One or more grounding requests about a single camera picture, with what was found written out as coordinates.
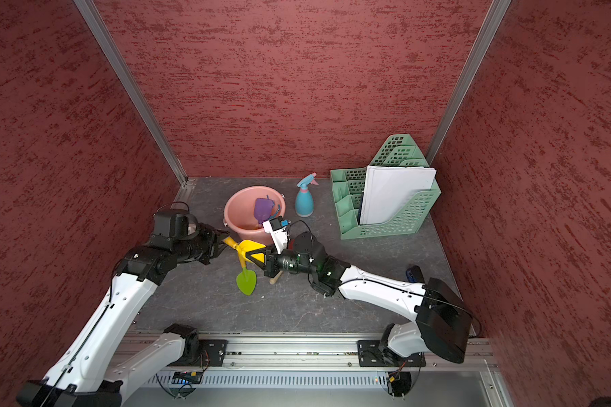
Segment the teal pink spray bottle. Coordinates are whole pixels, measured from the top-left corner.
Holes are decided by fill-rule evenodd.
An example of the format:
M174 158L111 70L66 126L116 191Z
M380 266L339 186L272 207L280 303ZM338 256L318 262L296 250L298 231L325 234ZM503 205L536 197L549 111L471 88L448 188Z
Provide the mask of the teal pink spray bottle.
M317 173L314 172L297 183L299 191L295 200L295 212L299 217L306 218L314 212L314 199L309 186L317 185L316 177Z

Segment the purple shovel pink handle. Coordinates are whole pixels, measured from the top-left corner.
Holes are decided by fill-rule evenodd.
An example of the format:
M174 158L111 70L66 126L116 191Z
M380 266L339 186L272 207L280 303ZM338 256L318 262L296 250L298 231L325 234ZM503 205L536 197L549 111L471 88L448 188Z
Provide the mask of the purple shovel pink handle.
M266 195L265 198L258 198L255 201L254 207L254 218L261 227L262 224L268 220L276 218L282 210L280 203L276 203L274 200Z

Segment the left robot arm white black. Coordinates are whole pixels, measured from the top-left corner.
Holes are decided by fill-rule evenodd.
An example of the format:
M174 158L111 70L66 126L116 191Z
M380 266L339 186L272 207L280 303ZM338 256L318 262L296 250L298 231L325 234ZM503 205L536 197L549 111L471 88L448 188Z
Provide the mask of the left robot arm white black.
M114 269L110 288L89 322L40 380L25 383L21 406L120 406L158 371L205 359L193 327L174 323L151 345L110 369L135 317L179 264L210 264L225 249L228 232L201 223L188 210L154 214L149 241L130 249Z

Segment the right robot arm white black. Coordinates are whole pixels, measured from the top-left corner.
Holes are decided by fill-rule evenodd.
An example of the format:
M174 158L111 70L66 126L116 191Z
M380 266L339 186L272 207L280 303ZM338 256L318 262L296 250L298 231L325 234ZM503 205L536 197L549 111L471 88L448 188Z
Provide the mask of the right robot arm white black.
M326 297L339 293L406 318L404 324L388 325L373 351L383 365L399 366L414 354L426 353L455 364L465 360L474 316L440 279L410 283L363 271L328 254L310 232L278 247L246 249L244 259L268 277L304 274L311 287Z

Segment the yellow plastic scoop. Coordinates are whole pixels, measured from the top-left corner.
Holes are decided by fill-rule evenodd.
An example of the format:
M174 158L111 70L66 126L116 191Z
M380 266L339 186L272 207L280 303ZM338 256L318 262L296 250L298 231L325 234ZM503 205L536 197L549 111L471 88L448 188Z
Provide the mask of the yellow plastic scoop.
M259 244L257 242L253 242L251 240L243 240L240 243L234 241L231 237L227 237L222 240L224 244L227 244L228 247L234 249L237 252L239 263L243 268L246 268L247 258L246 254L256 249L265 249L264 244Z

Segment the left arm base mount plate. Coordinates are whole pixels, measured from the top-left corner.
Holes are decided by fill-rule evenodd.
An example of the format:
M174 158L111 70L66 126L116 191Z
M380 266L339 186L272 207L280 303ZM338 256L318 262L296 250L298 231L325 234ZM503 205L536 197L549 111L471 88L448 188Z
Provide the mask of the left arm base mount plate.
M186 366L197 366L202 370L209 367L221 367L227 352L227 340L199 339L187 347Z

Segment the red shovel wooden handle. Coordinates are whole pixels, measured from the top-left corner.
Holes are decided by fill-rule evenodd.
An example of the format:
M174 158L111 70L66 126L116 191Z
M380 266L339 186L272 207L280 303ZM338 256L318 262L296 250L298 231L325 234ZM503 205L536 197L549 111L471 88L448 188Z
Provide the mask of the red shovel wooden handle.
M276 274L274 277L272 277L272 278L270 279L270 281L269 281L269 282L270 282L270 284L271 284L271 285L275 285L275 284L277 283L278 279L279 279L279 278L280 278L282 275L283 275L283 271L279 271L279 272L278 272L278 273L277 273L277 274Z

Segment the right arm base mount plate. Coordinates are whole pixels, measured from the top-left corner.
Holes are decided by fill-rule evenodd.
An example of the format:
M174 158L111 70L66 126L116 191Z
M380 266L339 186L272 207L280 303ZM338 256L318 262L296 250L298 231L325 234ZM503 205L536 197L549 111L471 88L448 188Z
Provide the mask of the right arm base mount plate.
M389 350L378 340L358 340L356 342L359 365L361 367L426 367L423 354L402 357Z

